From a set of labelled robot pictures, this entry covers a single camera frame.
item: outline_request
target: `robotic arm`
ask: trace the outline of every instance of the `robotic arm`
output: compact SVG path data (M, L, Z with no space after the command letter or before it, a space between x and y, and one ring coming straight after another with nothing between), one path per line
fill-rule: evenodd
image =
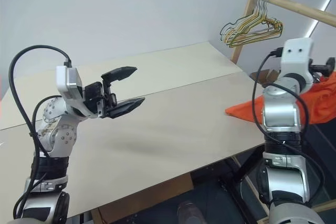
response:
M39 168L34 181L34 184L39 184L30 191L22 213L13 223L66 222L69 194L63 189L68 182L67 167L77 140L77 126L87 118L117 118L137 108L144 98L117 103L116 95L110 90L111 82L125 79L135 71L135 67L114 69L101 76L102 83L95 82L83 87L77 69L71 64L57 67L57 89L61 98L48 102L37 130L47 156L40 151ZM26 180L25 191L32 174Z
M313 72L329 76L335 65L330 58L326 66L312 65L309 59L312 40L291 39L285 43L281 58L281 74L276 85L299 95L313 85ZM259 197L270 207L269 223L323 224L316 212L306 206L310 200L306 159L283 143L302 152L300 111L296 98L285 90L268 86L263 91L263 125L266 129L265 168L259 173ZM271 141L275 138L280 143Z

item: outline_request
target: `dark floor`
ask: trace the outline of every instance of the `dark floor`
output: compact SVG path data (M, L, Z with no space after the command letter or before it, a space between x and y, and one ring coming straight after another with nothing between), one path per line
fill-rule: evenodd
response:
M335 129L336 127L336 120L331 122L328 125L324 124L322 126L318 125L318 129L322 131L323 134L326 134L328 137L333 137L333 131L330 129ZM329 181L326 183L326 187L323 189L322 193L319 195L319 197L315 200L313 205L319 204L321 202L328 201L332 198L335 198L335 177L336 177L336 171L332 169L336 169L334 164L334 157L335 152L332 152L334 149L334 146L336 146L336 139L333 139L335 143L331 142L330 139L327 140L321 140L321 134L316 129L316 127L311 127L309 131L309 139L308 142L311 142L310 144L314 148L314 150L317 152L317 155L319 158L321 158L320 162L322 162L322 167L325 170L327 180ZM250 150L248 152L242 153L237 155L238 160L240 163L243 163L247 157L253 152L253 150ZM218 167L225 166L225 163L218 162ZM199 173L202 175L204 173L203 177L209 178L209 170L214 170L214 166L211 166L207 168L203 168ZM314 170L308 166L308 176L309 176L309 182L310 182L310 188L311 191L314 191L319 183L319 179L314 172ZM254 183L255 187L256 185L256 170L253 170L249 174L249 178ZM129 216L127 218L124 218L122 220L119 220L115 223L128 223L128 224L153 224L153 223L160 223L160 224L172 224L172 223L178 223L177 219L177 208L178 205L184 201L190 200L193 202L203 213L203 216L208 224L244 224L244 220L242 216L240 215L240 212L236 208L233 200L230 197L230 194L223 188L220 183L218 182L218 179L215 177L215 175L211 179L207 179L202 181L202 179L195 179L193 178L195 189L189 192L186 192L182 195L179 195L177 197L174 197L172 199L169 199L165 202L162 202L152 208L146 209L144 211L138 212L135 215ZM237 185L238 192L241 192L241 196L246 202L246 204L249 206L250 211L253 213L256 220L262 219L266 216L263 208L259 204L259 201L254 196L248 185L245 181L243 181L241 184ZM336 210L328 210L325 212L322 212L319 214L321 218L324 220L326 224L332 224L335 223L336 220Z

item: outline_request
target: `table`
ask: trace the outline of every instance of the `table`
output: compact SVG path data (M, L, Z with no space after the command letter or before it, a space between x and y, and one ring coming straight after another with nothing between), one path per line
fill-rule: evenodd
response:
M146 100L132 113L113 120L90 119L79 124L78 141L70 157L69 182L65 190L70 193L69 216L263 143L262 135L252 123L224 113L225 108L250 99L253 81L219 53L210 57L214 48L209 44L206 47L209 53L206 50L202 52L203 61L207 62L204 65L201 60L198 63L193 61L193 51L184 48L188 63L181 72L167 70L159 80L154 80L152 89L159 91L152 92L146 87ZM161 62L166 61L166 66L177 69L173 56L166 54L163 59ZM130 66L137 66L131 64L131 59L127 60ZM156 67L153 64L148 71ZM199 71L202 71L204 80L199 81ZM180 84L177 78L170 78L174 74L184 76L184 82ZM152 79L150 73L146 76L143 79ZM125 86L135 85L131 78L123 82ZM160 78L165 80L161 88ZM145 83L140 77L133 79L136 83ZM44 96L52 92L45 91ZM33 108L32 99L26 100L24 94L21 97L28 108ZM11 219L14 202L23 191L33 157L33 144L26 125L19 125L17 118L7 126L15 122L18 125L0 131L3 142L0 146L0 170L2 177L6 178L0 187L0 197L6 199L0 203L2 223Z

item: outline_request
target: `beige tabletop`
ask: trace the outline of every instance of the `beige tabletop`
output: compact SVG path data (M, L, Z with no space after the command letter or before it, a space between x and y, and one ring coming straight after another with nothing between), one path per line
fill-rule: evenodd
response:
M143 104L123 117L79 124L65 189L70 193L69 215L261 144L262 135L252 123L224 113L225 108L249 100L252 85L241 71L223 73L145 95ZM4 223L11 219L29 175L33 144L25 125L1 130L0 140L0 171L6 178L0 187Z

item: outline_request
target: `white wall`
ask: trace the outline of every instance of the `white wall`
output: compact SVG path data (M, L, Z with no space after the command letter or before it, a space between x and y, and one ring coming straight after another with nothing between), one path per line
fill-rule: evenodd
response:
M331 0L327 12L336 15L336 0ZM319 22L311 38L314 46L311 54L313 64L326 64L329 57L336 57L336 28Z
M314 7L323 2L296 1ZM63 49L74 65L207 40L229 57L231 49L218 42L218 33L224 23L241 16L245 4L246 0L1 0L2 95L11 59L34 44ZM285 31L280 39L244 47L238 64L247 72L255 71L269 50L302 36L310 24L289 11L269 10L284 22ZM16 73L52 69L62 61L56 53L40 50L22 58Z

